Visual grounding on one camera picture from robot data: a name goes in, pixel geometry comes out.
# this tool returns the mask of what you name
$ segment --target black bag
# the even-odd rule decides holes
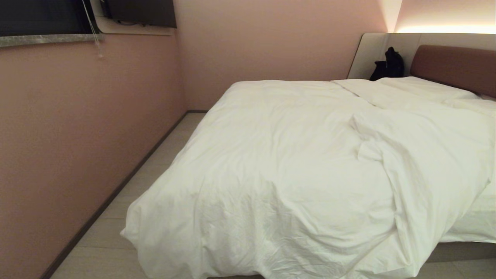
[[[386,51],[386,61],[376,61],[375,71],[370,77],[371,81],[378,80],[383,77],[403,77],[405,73],[405,65],[401,55],[390,47]]]

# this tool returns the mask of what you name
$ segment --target floor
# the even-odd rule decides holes
[[[129,181],[69,254],[52,279],[146,279],[136,250],[119,232],[127,207],[169,167],[204,114],[190,113]],[[231,277],[231,279],[263,279]],[[417,278],[494,279],[496,259],[425,264]]]

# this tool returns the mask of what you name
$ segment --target wall-mounted tv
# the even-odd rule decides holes
[[[104,15],[119,22],[177,28],[173,0],[100,0]]]

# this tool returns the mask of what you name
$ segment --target brown headboard cushion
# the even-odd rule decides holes
[[[422,45],[410,74],[496,97],[496,51]]]

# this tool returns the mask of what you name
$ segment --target pink wall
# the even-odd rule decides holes
[[[0,49],[0,278],[38,278],[186,111],[175,37]]]
[[[189,109],[234,82],[346,78],[360,37],[387,32],[378,0],[176,1]]]
[[[403,0],[396,32],[417,26],[494,24],[495,0]]]

